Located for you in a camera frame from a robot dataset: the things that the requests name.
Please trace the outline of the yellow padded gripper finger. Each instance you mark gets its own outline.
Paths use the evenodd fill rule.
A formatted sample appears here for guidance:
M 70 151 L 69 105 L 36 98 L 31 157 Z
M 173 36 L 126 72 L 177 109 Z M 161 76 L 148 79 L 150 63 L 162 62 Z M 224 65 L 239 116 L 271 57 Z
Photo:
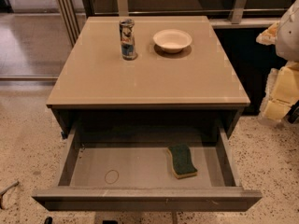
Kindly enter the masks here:
M 299 63 L 287 62 L 280 69 L 272 68 L 266 81 L 260 117 L 281 121 L 299 101 Z
M 274 45 L 276 43 L 277 30 L 278 30 L 278 22 L 275 22 L 271 26 L 269 26 L 266 30 L 264 30 L 262 33 L 260 33 L 256 37 L 256 41 L 259 44 L 266 45 L 266 46 Z

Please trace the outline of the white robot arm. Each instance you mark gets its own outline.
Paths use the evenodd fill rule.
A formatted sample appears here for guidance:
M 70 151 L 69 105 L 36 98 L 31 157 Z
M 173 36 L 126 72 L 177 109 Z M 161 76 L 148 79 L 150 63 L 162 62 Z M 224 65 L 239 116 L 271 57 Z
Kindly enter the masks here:
M 260 33 L 256 41 L 274 45 L 276 55 L 287 61 L 279 70 L 271 69 L 259 114 L 263 121 L 281 122 L 299 101 L 299 0 L 295 0 L 280 21 Z

